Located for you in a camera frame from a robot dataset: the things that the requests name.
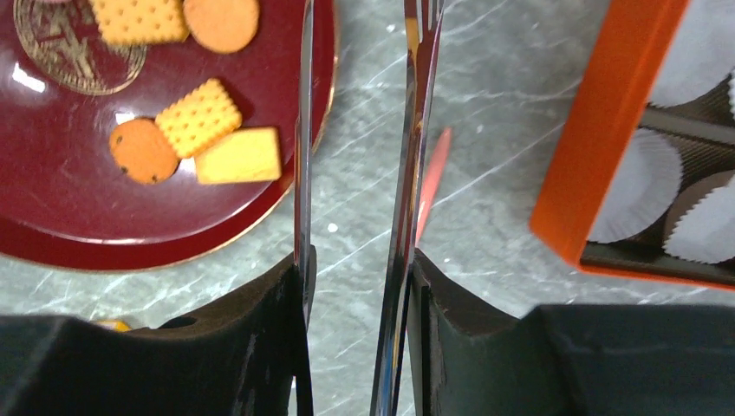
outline red plate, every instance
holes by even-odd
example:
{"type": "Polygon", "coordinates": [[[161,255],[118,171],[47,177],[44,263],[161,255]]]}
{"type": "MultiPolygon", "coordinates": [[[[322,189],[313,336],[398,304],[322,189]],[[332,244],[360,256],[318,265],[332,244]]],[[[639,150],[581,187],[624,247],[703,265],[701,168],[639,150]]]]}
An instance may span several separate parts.
{"type": "MultiPolygon", "coordinates": [[[[293,181],[302,21],[303,1],[261,0],[256,38],[233,55],[216,55],[191,37],[111,49],[87,0],[0,0],[0,251],[66,268],[137,270],[215,250],[257,224],[293,181]],[[154,117],[212,77],[230,92],[245,127],[278,127],[283,177],[199,185],[189,161],[159,185],[123,175],[107,148],[112,129],[154,117]]],[[[333,3],[320,3],[315,124],[331,104],[335,25],[333,3]]]]}

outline black object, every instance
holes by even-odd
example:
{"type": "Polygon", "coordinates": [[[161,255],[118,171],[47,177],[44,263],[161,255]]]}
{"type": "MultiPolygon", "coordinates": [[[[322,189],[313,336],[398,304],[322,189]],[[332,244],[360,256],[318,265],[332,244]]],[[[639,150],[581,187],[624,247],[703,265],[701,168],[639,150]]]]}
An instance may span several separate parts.
{"type": "MultiPolygon", "coordinates": [[[[316,251],[311,248],[311,272],[316,251]]],[[[115,333],[64,316],[0,317],[0,414],[313,414],[293,254],[158,329],[115,333]]]]}
{"type": "Polygon", "coordinates": [[[517,320],[419,250],[412,285],[419,416],[735,414],[735,309],[548,305],[517,320]]]}

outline table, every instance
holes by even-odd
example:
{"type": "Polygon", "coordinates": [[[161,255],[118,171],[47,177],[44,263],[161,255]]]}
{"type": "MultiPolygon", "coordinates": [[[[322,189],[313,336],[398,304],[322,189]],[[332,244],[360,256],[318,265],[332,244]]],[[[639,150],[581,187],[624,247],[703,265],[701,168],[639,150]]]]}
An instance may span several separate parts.
{"type": "MultiPolygon", "coordinates": [[[[313,183],[319,278],[309,340],[320,415],[368,413],[406,73],[402,3],[338,3],[341,65],[313,183]]],[[[735,305],[732,293],[577,273],[528,231],[607,6],[600,0],[447,2],[429,149],[443,126],[453,127],[454,141],[420,247],[449,277],[513,315],[540,302],[735,305]]],[[[82,274],[2,258],[0,313],[119,317],[136,327],[158,326],[286,256],[291,201],[235,243],[163,270],[82,274]]],[[[414,413],[409,381],[406,366],[399,414],[414,413]]]]}

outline circular logo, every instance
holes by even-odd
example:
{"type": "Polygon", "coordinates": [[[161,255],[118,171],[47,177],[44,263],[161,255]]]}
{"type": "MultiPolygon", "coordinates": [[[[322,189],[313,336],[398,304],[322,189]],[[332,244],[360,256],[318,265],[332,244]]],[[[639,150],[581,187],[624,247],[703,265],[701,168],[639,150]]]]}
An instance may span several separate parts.
{"type": "Polygon", "coordinates": [[[102,41],[89,0],[15,0],[13,7],[25,53],[66,88],[87,95],[112,94],[130,85],[143,69],[146,47],[102,41]]]}

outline pink object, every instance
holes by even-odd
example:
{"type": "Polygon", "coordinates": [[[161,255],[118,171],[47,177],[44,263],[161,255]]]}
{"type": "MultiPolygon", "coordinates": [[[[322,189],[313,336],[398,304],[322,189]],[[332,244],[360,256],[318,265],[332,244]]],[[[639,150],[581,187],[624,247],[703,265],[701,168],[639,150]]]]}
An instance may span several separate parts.
{"type": "Polygon", "coordinates": [[[429,211],[432,209],[434,195],[439,189],[441,173],[446,165],[446,158],[449,156],[449,147],[452,144],[452,128],[447,127],[439,136],[432,159],[429,161],[429,167],[424,175],[424,183],[421,186],[421,197],[419,199],[419,222],[416,226],[416,245],[419,245],[419,239],[424,232],[426,220],[429,218],[429,211]]]}

